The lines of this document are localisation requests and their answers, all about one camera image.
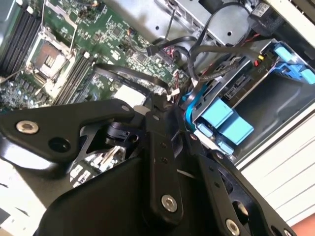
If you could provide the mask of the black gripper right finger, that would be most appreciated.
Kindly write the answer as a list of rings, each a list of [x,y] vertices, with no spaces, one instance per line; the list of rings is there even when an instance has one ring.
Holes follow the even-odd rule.
[[[183,163],[196,171],[207,192],[217,236],[293,236],[294,230],[275,212],[241,172],[219,150],[205,150],[187,130],[180,108],[174,107],[178,137],[189,157]]]

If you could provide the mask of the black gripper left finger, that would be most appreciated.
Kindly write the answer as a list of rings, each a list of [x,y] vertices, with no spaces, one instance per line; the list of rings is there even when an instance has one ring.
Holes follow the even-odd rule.
[[[119,99],[16,110],[0,117],[0,156],[61,178],[89,155],[123,147],[124,161],[144,163],[146,220],[178,225],[184,211],[173,138],[182,124],[178,108],[158,95],[137,110]]]

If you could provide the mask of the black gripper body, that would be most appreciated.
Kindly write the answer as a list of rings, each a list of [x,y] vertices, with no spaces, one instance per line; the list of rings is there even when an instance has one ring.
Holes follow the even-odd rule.
[[[44,213],[38,236],[218,236],[202,183],[178,174],[184,216],[176,227],[147,224],[139,158],[127,161],[58,197]]]

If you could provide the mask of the person's hand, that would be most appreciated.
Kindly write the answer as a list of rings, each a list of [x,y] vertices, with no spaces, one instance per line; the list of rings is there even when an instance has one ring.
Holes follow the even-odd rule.
[[[293,227],[293,230],[298,236],[314,236],[315,235],[315,219],[306,218],[298,222]]]

